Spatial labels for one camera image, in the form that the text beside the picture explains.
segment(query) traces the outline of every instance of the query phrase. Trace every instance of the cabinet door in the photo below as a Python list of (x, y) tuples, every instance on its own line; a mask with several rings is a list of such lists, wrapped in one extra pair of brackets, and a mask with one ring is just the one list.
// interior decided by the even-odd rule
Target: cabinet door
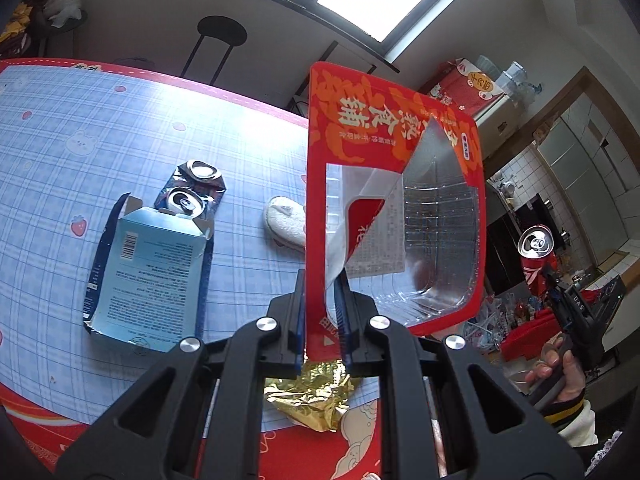
[(628, 239), (613, 198), (591, 157), (560, 120), (540, 146), (582, 223), (598, 264)]

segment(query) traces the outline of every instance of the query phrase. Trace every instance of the blue plaid tablecloth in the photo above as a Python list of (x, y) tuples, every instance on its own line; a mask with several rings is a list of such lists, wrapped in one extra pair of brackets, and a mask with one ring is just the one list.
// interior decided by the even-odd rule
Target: blue plaid tablecloth
[[(3, 384), (91, 423), (149, 366), (152, 356), (91, 339), (82, 326), (84, 290), (116, 199), (131, 192), (151, 205), (190, 158), (220, 168), (228, 187), (215, 219), (210, 341), (293, 291), (302, 255), (269, 240), (262, 215), (273, 196), (304, 201), (306, 128), (125, 75), (51, 66), (0, 73)], [(283, 425), (270, 416), (276, 422), (264, 428)]]

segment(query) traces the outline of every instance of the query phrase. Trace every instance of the sleeve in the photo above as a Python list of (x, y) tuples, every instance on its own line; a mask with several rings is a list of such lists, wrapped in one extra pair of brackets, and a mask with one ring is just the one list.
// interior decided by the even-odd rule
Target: sleeve
[(542, 415), (571, 447), (598, 443), (595, 413), (591, 403), (584, 399), (584, 390), (574, 400), (550, 404), (542, 411)]

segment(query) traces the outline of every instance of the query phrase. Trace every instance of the human hand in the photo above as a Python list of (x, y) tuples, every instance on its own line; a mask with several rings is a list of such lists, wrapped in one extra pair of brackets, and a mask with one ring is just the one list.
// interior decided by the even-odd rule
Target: human hand
[[(537, 380), (551, 377), (553, 368), (560, 365), (558, 349), (562, 346), (563, 339), (562, 335), (558, 335), (542, 347), (540, 361), (538, 361), (535, 368), (525, 376), (527, 383), (533, 384)], [(566, 384), (554, 402), (567, 402), (568, 400), (576, 399), (580, 396), (586, 385), (580, 361), (578, 361), (571, 350), (567, 350), (562, 357), (562, 370), (564, 371)]]

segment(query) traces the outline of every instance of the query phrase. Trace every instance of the black bar stool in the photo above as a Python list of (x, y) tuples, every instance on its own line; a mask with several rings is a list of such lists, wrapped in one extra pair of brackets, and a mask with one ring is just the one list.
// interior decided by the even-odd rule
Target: black bar stool
[(222, 61), (220, 61), (220, 64), (216, 69), (216, 73), (213, 75), (213, 78), (209, 83), (209, 85), (212, 86), (218, 78), (222, 67), (226, 63), (226, 60), (234, 47), (240, 46), (246, 41), (246, 30), (244, 30), (244, 27), (240, 25), (240, 23), (236, 22), (236, 20), (232, 20), (226, 16), (206, 16), (198, 22), (198, 32), (200, 33), (200, 38), (196, 42), (196, 46), (193, 47), (191, 55), (187, 60), (187, 64), (182, 69), (180, 77), (184, 77), (184, 74), (187, 72), (187, 69), (191, 64), (193, 57), (196, 55), (202, 40), (204, 40), (204, 37), (216, 38), (217, 40), (224, 41), (228, 44), (229, 48), (226, 50), (225, 55), (222, 57)]

